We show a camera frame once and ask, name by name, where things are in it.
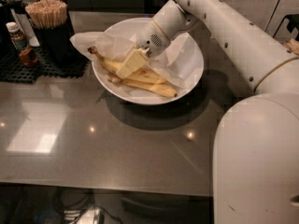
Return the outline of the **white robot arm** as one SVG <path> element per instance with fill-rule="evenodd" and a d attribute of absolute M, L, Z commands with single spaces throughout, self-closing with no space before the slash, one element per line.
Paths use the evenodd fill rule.
<path fill-rule="evenodd" d="M 253 96 L 222 117 L 213 149 L 215 224 L 299 224 L 299 58 L 221 0 L 170 0 L 137 43 L 162 53 L 201 21 Z"/>

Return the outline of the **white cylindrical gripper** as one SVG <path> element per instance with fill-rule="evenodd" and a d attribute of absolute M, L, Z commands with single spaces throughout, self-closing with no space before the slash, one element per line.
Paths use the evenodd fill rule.
<path fill-rule="evenodd" d="M 116 71 L 118 77 L 129 77 L 147 63 L 148 57 L 163 53 L 170 46 L 170 40 L 157 23 L 150 20 L 136 33 L 136 44 L 141 49 L 134 49 L 128 54 Z"/>

